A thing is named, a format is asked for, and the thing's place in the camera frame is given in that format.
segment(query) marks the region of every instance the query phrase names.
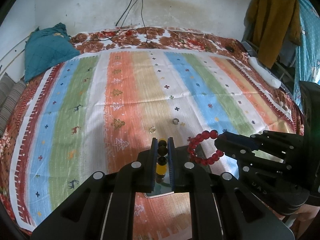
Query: hanging brown clothing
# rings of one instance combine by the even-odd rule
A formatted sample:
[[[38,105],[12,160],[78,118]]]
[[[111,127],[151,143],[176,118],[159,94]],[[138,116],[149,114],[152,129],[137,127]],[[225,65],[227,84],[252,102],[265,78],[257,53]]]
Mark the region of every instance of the hanging brown clothing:
[[[289,27],[289,40],[300,45],[298,0],[252,0],[247,19],[255,23],[252,43],[259,47],[258,59],[268,68],[276,62]]]

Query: striped cushion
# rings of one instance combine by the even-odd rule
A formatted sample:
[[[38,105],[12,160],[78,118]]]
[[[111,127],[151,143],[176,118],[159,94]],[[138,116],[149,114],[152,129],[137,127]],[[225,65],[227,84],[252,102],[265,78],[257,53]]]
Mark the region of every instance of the striped cushion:
[[[14,85],[14,81],[8,76],[7,73],[4,73],[0,80],[0,106],[2,106],[3,102],[7,98]]]
[[[15,83],[4,101],[0,110],[0,136],[3,135],[7,122],[25,88],[26,84],[22,80]]]

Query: beige stripe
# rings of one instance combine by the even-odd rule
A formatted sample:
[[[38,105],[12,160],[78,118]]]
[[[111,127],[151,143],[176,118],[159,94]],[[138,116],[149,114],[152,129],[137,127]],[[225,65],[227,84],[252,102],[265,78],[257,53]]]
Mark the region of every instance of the beige stripe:
[[[172,125],[172,115],[165,94],[161,90],[158,78],[155,75],[153,65],[147,52],[133,52],[134,76],[139,90],[139,101],[143,111],[141,125],[146,132],[149,141],[153,137],[173,137],[176,145],[185,142],[180,135],[178,126]],[[156,132],[149,133],[149,128],[155,126]]]

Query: maroon stripe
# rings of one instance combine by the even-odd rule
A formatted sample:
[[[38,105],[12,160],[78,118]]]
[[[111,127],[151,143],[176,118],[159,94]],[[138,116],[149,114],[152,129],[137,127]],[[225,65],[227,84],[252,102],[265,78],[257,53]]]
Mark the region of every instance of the maroon stripe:
[[[269,98],[267,97],[266,94],[264,94],[251,80],[250,78],[235,64],[232,62],[232,60],[227,59],[228,62],[234,66],[234,68],[236,70],[239,71],[239,73],[250,83],[250,85],[252,85],[255,90],[259,93],[259,95],[263,98],[263,100],[265,101],[265,103],[272,109],[272,111],[276,114],[276,116],[279,116],[282,120],[284,120],[289,127],[291,127],[292,131],[295,131],[295,127],[293,122],[286,117],[286,115],[284,113],[282,113],[278,108],[276,108],[273,103],[269,100]]]
[[[26,131],[23,136],[23,143],[19,151],[19,157],[18,157],[16,172],[15,172],[15,175],[18,177],[15,179],[15,187],[17,188],[16,194],[17,194],[18,205],[20,206],[20,207],[18,206],[18,210],[20,213],[19,215],[22,221],[28,224],[31,224],[31,216],[24,203],[24,195],[25,195],[25,182],[26,182],[25,174],[26,174],[26,168],[28,164],[29,150],[35,135],[35,126],[36,126],[38,117],[41,113],[44,103],[46,102],[46,99],[49,96],[50,90],[54,84],[56,77],[59,74],[59,70],[61,69],[62,65],[63,63],[52,68],[51,73],[47,78],[47,81],[40,93],[39,99],[37,99],[35,107],[33,108],[33,111],[30,115],[30,120],[27,125],[28,131]]]

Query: bracelet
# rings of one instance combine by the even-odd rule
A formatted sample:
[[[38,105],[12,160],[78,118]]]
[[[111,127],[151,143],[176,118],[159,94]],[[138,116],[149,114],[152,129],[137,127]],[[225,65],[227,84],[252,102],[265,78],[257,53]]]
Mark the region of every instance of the bracelet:
[[[217,150],[214,154],[212,154],[211,157],[209,157],[207,159],[202,159],[200,157],[197,157],[195,154],[196,147],[199,143],[201,143],[202,141],[207,140],[209,138],[216,139],[217,137],[218,137],[217,130],[212,130],[211,132],[203,131],[202,133],[197,134],[196,137],[193,138],[191,140],[191,142],[189,143],[188,153],[190,153],[190,159],[192,161],[195,161],[198,164],[201,163],[204,166],[206,166],[208,164],[212,165],[215,162],[217,162],[220,159],[220,157],[222,157],[224,155],[224,152],[221,150]]]

